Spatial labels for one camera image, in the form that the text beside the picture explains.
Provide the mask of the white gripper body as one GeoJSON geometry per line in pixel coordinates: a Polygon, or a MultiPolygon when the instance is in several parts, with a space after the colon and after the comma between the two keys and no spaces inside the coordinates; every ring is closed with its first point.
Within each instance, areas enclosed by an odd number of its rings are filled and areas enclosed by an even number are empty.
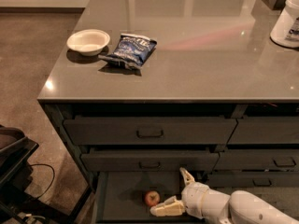
{"type": "Polygon", "coordinates": [[[230,217],[228,194],[211,189],[208,185],[193,182],[181,193],[188,215],[207,222],[223,222],[230,217]]]}

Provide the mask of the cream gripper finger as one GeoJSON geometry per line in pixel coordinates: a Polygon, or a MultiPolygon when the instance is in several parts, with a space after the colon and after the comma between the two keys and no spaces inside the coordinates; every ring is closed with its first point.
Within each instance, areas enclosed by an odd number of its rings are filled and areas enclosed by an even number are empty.
{"type": "Polygon", "coordinates": [[[183,177],[183,181],[186,186],[195,182],[194,177],[185,168],[180,167],[179,171],[183,177]]]}
{"type": "Polygon", "coordinates": [[[182,200],[172,196],[163,203],[152,206],[150,213],[156,217],[177,217],[185,213],[185,206],[182,200]]]}

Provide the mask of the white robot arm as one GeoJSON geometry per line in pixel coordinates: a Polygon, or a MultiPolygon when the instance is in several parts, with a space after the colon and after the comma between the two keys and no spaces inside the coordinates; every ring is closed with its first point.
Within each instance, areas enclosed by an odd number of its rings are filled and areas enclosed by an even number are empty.
{"type": "Polygon", "coordinates": [[[237,190],[228,195],[196,182],[185,168],[180,167],[179,171],[185,184],[181,199],[172,196],[152,206],[150,212],[154,216],[176,217],[186,213],[209,224],[299,224],[247,191],[237,190]]]}

